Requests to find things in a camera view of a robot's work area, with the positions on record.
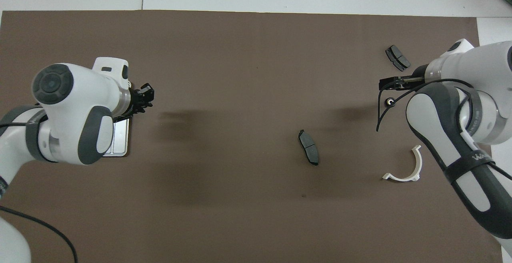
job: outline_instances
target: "black brake pad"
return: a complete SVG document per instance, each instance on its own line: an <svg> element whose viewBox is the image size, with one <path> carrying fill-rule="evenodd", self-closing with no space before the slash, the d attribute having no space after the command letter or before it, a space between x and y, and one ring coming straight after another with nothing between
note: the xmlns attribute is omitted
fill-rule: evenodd
<svg viewBox="0 0 512 263"><path fill-rule="evenodd" d="M318 150L316 149L315 142L311 136L304 132L304 130L300 130L298 134L298 140L304 148L304 152L306 152L306 157L308 158L309 163L317 166L318 165Z"/></svg>
<svg viewBox="0 0 512 263"><path fill-rule="evenodd" d="M397 46L392 45L386 50L386 55L388 55L389 61L395 65L400 71L404 71L406 68L411 66L411 63L408 59L402 54L402 52L397 48Z"/></svg>

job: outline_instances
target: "white curved bracket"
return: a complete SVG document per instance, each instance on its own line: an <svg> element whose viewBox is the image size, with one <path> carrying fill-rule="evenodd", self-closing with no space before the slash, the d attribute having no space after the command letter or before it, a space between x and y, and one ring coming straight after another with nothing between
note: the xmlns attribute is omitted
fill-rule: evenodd
<svg viewBox="0 0 512 263"><path fill-rule="evenodd" d="M382 176L383 179L393 179L400 182L417 181L419 179L419 172L421 171L421 166L423 165L423 159L421 159L419 148L421 148L420 145L416 145L414 146L414 148L412 148L414 157L416 158L416 167L414 168L414 172L411 175L405 177L404 179L400 179L393 176L391 173L386 173L384 174L384 176Z"/></svg>

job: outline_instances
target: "brown mat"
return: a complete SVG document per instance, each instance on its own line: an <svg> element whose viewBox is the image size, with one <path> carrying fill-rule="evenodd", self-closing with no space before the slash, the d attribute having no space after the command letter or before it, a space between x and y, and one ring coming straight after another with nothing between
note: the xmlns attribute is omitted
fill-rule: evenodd
<svg viewBox="0 0 512 263"><path fill-rule="evenodd" d="M92 166L31 162L1 204L60 228L81 262L500 262L405 120L375 132L377 84L466 38L475 18L187 11L4 12L2 113L32 103L57 62L130 63L155 106L135 117L130 155ZM398 92L389 92L398 96ZM297 139L316 141L310 165ZM34 262L70 261L64 242L17 219Z"/></svg>

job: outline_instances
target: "circular joint cap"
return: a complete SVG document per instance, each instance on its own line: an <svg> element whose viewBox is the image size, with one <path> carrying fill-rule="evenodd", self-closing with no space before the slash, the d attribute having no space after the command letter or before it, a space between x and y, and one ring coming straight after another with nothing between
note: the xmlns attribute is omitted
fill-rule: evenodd
<svg viewBox="0 0 512 263"><path fill-rule="evenodd" d="M53 64L42 69L32 84L34 97L48 105L64 100L72 88L73 75L64 64Z"/></svg>
<svg viewBox="0 0 512 263"><path fill-rule="evenodd" d="M395 105L395 98L389 97L384 101L384 106L389 107Z"/></svg>

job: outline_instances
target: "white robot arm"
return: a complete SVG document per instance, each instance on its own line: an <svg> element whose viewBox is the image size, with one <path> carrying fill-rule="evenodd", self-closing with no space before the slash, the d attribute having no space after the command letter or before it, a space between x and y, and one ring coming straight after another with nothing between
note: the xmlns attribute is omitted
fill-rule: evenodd
<svg viewBox="0 0 512 263"><path fill-rule="evenodd" d="M32 92L38 104L14 108L0 120L0 198L28 161L96 162L112 142L114 122L145 112L154 99L149 84L130 87L127 61L109 57L97 58L92 69L48 66L36 75ZM7 242L26 252L12 252ZM0 263L29 262L23 246L24 238L0 219Z"/></svg>
<svg viewBox="0 0 512 263"><path fill-rule="evenodd" d="M462 39L413 75L384 84L417 91L406 109L411 130L474 219L512 255L512 178L477 145L512 137L512 42L473 48Z"/></svg>

